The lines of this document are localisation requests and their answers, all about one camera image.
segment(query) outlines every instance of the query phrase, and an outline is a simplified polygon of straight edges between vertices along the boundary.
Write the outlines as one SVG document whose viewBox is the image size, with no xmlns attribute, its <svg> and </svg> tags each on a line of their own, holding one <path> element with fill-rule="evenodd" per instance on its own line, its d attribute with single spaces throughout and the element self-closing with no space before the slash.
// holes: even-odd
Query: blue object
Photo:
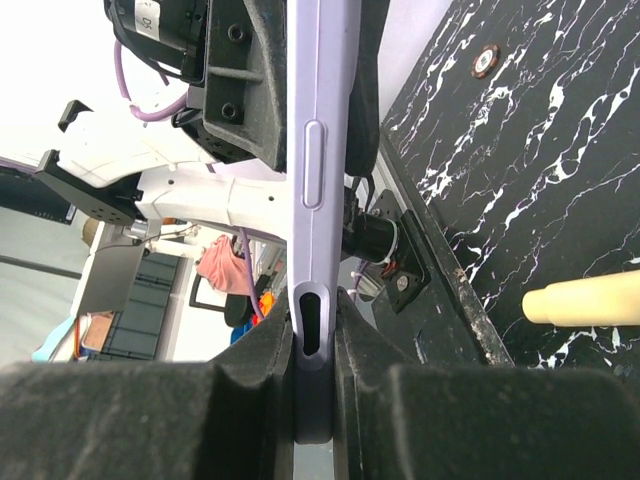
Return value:
<svg viewBox="0 0 640 480">
<path fill-rule="evenodd" d="M 242 335 L 244 335 L 249 330 L 251 330 L 252 326 L 253 325 L 251 323 L 251 320 L 249 320 L 243 327 L 234 328 L 233 331 L 231 332 L 231 345 L 237 342 L 240 339 L 240 337 L 242 337 Z"/>
<path fill-rule="evenodd" d="M 73 327 L 74 321 L 75 317 L 69 317 L 56 328 L 54 328 L 47 339 L 44 341 L 44 344 L 38 350 L 33 352 L 33 354 L 31 355 L 31 361 L 36 363 L 48 362 L 62 339 L 69 332 L 71 327 Z"/>
</svg>

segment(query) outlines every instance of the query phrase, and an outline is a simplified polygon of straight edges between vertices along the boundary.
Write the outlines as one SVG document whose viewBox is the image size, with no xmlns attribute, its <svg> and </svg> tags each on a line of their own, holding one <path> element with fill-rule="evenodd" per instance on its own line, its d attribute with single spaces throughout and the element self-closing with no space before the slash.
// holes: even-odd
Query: pink cloth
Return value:
<svg viewBox="0 0 640 480">
<path fill-rule="evenodd" d="M 233 295 L 249 295 L 245 262 L 233 254 L 231 239 L 221 235 L 204 253 L 196 269 L 213 288 Z"/>
</svg>

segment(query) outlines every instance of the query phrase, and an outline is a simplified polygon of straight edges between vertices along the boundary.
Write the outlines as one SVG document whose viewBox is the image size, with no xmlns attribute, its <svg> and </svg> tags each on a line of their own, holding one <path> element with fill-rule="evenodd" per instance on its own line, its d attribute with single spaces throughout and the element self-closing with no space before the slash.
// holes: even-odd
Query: metal screw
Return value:
<svg viewBox="0 0 640 480">
<path fill-rule="evenodd" d="M 227 120 L 235 120 L 238 116 L 238 107 L 231 102 L 225 103 L 222 106 L 222 116 Z"/>
<path fill-rule="evenodd" d="M 247 38 L 247 34 L 237 23 L 234 23 L 229 27 L 229 30 L 227 30 L 227 36 L 233 43 L 241 43 L 245 38 Z"/>
<path fill-rule="evenodd" d="M 406 275 L 402 275 L 396 281 L 396 287 L 398 287 L 399 292 L 404 292 L 408 286 L 409 286 L 409 279 L 407 278 Z"/>
</svg>

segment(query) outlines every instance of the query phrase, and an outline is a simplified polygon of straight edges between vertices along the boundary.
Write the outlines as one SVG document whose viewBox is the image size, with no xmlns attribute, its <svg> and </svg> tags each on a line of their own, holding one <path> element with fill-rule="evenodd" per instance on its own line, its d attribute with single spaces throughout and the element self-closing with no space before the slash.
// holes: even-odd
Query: cream-colored peg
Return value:
<svg viewBox="0 0 640 480">
<path fill-rule="evenodd" d="M 522 309 L 558 327 L 640 325 L 640 270 L 554 283 L 528 292 Z"/>
</svg>

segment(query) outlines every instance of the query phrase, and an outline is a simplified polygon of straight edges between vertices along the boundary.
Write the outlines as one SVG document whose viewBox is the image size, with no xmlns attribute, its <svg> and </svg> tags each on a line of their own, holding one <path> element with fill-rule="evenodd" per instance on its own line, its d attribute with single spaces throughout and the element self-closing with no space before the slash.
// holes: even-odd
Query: black plastic part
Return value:
<svg viewBox="0 0 640 480">
<path fill-rule="evenodd" d="M 294 392 L 325 392 L 294 385 L 286 295 L 208 364 L 4 369 L 0 478 L 293 478 Z M 338 480 L 637 477 L 640 409 L 613 376 L 416 365 L 343 290 L 332 374 Z"/>
<path fill-rule="evenodd" d="M 116 28 L 111 4 L 124 29 Z M 161 8 L 159 41 L 136 31 L 135 0 L 104 0 L 107 17 L 114 23 L 116 38 L 134 53 L 151 61 L 169 65 L 181 72 L 184 81 L 199 85 L 203 81 L 207 0 L 165 0 Z"/>
<path fill-rule="evenodd" d="M 0 207 L 70 225 L 76 212 L 65 198 L 31 173 L 0 166 Z"/>
<path fill-rule="evenodd" d="M 292 478 L 286 308 L 210 363 L 4 369 L 0 478 Z"/>
<path fill-rule="evenodd" d="M 412 365 L 338 303 L 337 479 L 637 476 L 640 411 L 615 377 Z"/>
<path fill-rule="evenodd" d="M 224 307 L 198 302 L 197 300 L 198 289 L 200 288 L 200 283 L 202 282 L 202 280 L 203 280 L 203 277 L 201 277 L 198 274 L 196 274 L 196 277 L 193 279 L 193 284 L 191 285 L 191 293 L 189 294 L 189 306 L 193 308 L 202 308 L 204 310 L 211 310 L 213 312 L 224 312 L 225 311 Z"/>
<path fill-rule="evenodd" d="M 379 140 L 378 50 L 388 0 L 364 0 L 349 100 L 347 174 L 373 171 Z M 211 2 L 204 127 L 278 172 L 286 171 L 286 2 Z M 225 112 L 232 105 L 235 114 Z"/>
<path fill-rule="evenodd" d="M 222 163 L 230 164 L 243 162 L 254 158 L 254 155 L 232 143 L 211 135 L 202 123 L 202 110 L 185 109 L 171 118 L 174 128 L 182 128 L 182 131 L 191 140 L 200 145 L 200 148 L 213 155 Z"/>
<path fill-rule="evenodd" d="M 262 295 L 269 283 L 268 275 L 260 275 L 256 282 L 256 292 Z M 251 298 L 246 295 L 227 294 L 224 304 L 224 321 L 228 327 L 237 328 L 245 326 L 255 313 Z"/>
<path fill-rule="evenodd" d="M 374 212 L 398 226 L 398 244 L 393 253 L 394 265 L 391 273 L 383 280 L 387 288 L 387 295 L 391 308 L 399 313 L 411 303 L 424 287 L 431 281 L 431 275 L 426 267 L 426 262 L 418 255 L 418 242 L 425 242 L 419 229 L 416 229 L 416 220 L 413 212 L 402 212 L 400 205 L 393 193 L 385 190 L 373 204 Z M 405 281 L 403 288 L 399 287 L 399 281 Z"/>
<path fill-rule="evenodd" d="M 93 112 L 89 107 L 87 107 L 80 100 L 71 100 L 67 107 L 64 109 L 62 113 L 62 117 L 58 121 L 58 128 L 62 133 L 67 131 L 69 125 L 76 121 L 78 118 L 78 114 L 82 112 Z"/>
<path fill-rule="evenodd" d="M 139 174 L 95 188 L 60 168 L 59 154 L 56 150 L 45 152 L 34 177 L 91 218 L 123 226 L 134 222 Z"/>
<path fill-rule="evenodd" d="M 433 254 L 427 235 L 442 235 L 439 229 L 427 232 L 420 228 L 413 212 L 401 214 L 390 191 L 384 191 L 380 196 L 382 200 L 378 200 L 374 207 L 383 207 L 382 215 L 401 219 L 398 222 L 402 226 L 399 229 L 400 256 L 410 252 L 409 262 L 406 259 L 404 264 L 398 261 L 397 269 L 390 278 L 381 279 L 386 288 L 372 304 L 380 333 L 407 354 L 417 354 L 424 362 L 442 362 L 434 364 L 438 366 L 469 363 L 513 365 L 489 319 L 486 319 L 483 329 L 477 331 L 474 326 L 478 319 L 466 315 L 463 305 L 477 301 L 477 297 L 468 282 L 465 285 L 468 290 L 451 284 L 446 275 L 448 271 L 441 267 L 443 258 L 453 256 L 446 242 L 446 251 L 442 250 L 437 257 Z M 418 282 L 420 266 L 428 279 L 426 288 Z M 401 276 L 407 277 L 407 288 L 402 292 L 398 288 Z"/>
<path fill-rule="evenodd" d="M 382 262 L 393 248 L 392 222 L 369 213 L 357 213 L 342 230 L 342 251 L 372 263 Z"/>
</svg>

